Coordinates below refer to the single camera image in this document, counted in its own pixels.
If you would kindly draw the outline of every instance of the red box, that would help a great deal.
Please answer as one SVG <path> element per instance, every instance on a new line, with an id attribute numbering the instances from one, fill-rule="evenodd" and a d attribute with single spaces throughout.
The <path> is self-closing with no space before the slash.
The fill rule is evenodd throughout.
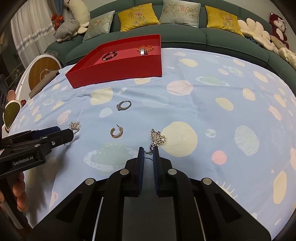
<path id="1" fill-rule="evenodd" d="M 148 55 L 141 56 L 137 48 L 142 45 L 152 45 L 154 49 Z M 105 54 L 113 51 L 117 52 L 114 58 L 107 61 L 102 60 Z M 160 34 L 120 39 L 101 44 L 66 74 L 73 88 L 115 80 L 161 76 Z"/>

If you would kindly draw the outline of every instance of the beaded bracelet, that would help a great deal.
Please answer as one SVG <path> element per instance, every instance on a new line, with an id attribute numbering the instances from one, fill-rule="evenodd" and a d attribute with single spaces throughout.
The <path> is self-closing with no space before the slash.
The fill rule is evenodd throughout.
<path id="1" fill-rule="evenodd" d="M 114 52 L 110 52 L 110 53 L 107 53 L 107 54 L 105 54 L 105 55 L 102 57 L 102 60 L 103 60 L 103 61 L 107 61 L 107 60 L 109 60 L 109 59 L 111 59 L 111 58 L 114 58 L 116 55 L 117 55 L 117 52 L 116 52 L 116 51 L 114 51 Z"/>

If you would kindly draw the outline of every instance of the patterned bedsheet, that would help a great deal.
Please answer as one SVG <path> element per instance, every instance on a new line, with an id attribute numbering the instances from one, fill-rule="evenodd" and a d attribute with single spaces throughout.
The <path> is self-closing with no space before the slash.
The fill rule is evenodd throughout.
<path id="1" fill-rule="evenodd" d="M 272 237 L 283 228 L 296 205 L 292 91 L 268 70 L 220 54 L 162 49 L 162 66 L 161 78 L 78 89 L 65 77 L 68 66 L 22 108 L 10 134 L 81 123 L 69 146 L 55 148 L 46 164 L 25 173 L 32 226 L 85 179 L 107 178 L 140 146 L 148 150 L 154 129 L 167 137 L 160 155 L 174 168 L 213 179 Z M 124 100 L 132 106 L 117 111 Z M 116 125 L 123 127 L 119 139 L 110 135 Z"/>

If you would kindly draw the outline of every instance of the yellow pillow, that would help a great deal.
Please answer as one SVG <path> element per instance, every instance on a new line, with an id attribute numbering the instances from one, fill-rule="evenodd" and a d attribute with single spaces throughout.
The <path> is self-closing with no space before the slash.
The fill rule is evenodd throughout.
<path id="1" fill-rule="evenodd" d="M 207 10 L 207 28 L 219 28 L 244 36 L 240 30 L 237 16 L 218 8 L 205 6 Z"/>
<path id="2" fill-rule="evenodd" d="M 147 25 L 160 24 L 153 11 L 152 3 L 124 10 L 118 14 L 118 17 L 120 20 L 120 32 L 127 32 Z"/>

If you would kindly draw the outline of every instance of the gold bracelet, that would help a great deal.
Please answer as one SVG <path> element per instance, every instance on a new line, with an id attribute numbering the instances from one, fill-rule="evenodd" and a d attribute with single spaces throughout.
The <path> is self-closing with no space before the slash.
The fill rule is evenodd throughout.
<path id="1" fill-rule="evenodd" d="M 146 46 L 143 45 L 143 46 L 137 48 L 137 51 L 140 52 L 141 49 L 144 49 L 145 51 L 150 52 L 150 51 L 152 51 L 152 50 L 154 49 L 154 47 L 153 47 L 152 45 L 148 45 L 148 46 L 147 46 L 147 49 L 145 49 L 145 47 L 146 47 Z"/>

